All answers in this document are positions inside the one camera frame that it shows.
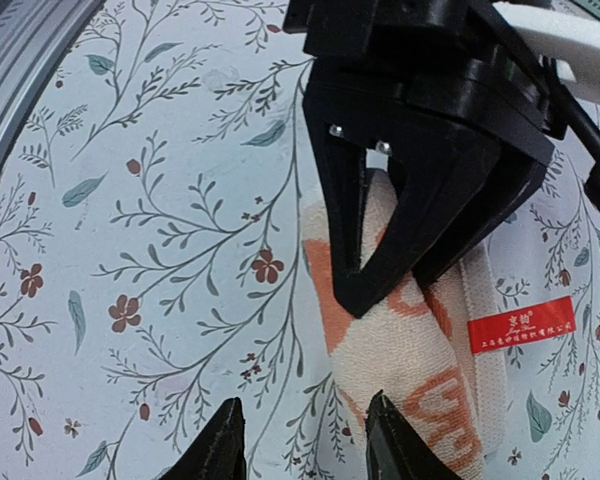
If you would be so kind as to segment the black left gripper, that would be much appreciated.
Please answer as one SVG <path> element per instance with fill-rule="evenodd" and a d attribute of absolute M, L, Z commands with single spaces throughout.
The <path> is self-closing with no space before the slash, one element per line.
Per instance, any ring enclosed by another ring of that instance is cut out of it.
<path fill-rule="evenodd" d="M 304 35 L 305 53 L 340 88 L 465 80 L 549 137 L 566 133 L 538 56 L 491 1 L 292 1 L 283 30 Z"/>

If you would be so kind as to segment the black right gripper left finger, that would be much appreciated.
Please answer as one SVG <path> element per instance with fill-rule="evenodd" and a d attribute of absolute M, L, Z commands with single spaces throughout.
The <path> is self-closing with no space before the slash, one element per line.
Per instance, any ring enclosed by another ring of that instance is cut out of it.
<path fill-rule="evenodd" d="M 238 397 L 219 406 L 176 463 L 160 476 L 163 480 L 246 478 L 245 419 Z"/>

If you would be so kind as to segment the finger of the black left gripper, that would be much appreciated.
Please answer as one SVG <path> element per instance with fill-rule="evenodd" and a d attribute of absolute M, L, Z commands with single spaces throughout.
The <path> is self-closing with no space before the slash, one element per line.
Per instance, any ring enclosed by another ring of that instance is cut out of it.
<path fill-rule="evenodd" d="M 304 114 L 328 219 L 333 294 L 362 318 L 484 186 L 500 145 L 458 121 L 316 80 Z"/>
<path fill-rule="evenodd" d="M 547 139 L 532 155 L 510 145 L 502 148 L 484 186 L 413 267 L 421 288 L 439 280 L 540 188 L 553 152 Z"/>

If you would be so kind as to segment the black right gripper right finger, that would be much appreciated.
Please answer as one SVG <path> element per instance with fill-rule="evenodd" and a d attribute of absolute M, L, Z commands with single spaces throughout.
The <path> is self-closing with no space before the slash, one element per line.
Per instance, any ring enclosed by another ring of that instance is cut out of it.
<path fill-rule="evenodd" d="M 460 479 L 429 449 L 383 390 L 372 397 L 364 424 L 368 479 Z"/>

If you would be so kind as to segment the orange patterned towel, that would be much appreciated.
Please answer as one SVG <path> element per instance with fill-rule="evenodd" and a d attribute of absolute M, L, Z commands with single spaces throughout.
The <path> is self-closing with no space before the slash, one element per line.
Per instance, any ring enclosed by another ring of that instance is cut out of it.
<path fill-rule="evenodd" d="M 460 479 L 484 478 L 506 430 L 504 352 L 574 332 L 571 300 L 499 312 L 487 253 L 477 246 L 432 286 L 406 276 L 355 318 L 333 294 L 326 207 L 316 194 L 302 203 L 300 221 L 335 387 L 365 462 L 367 409 L 383 390 Z"/>

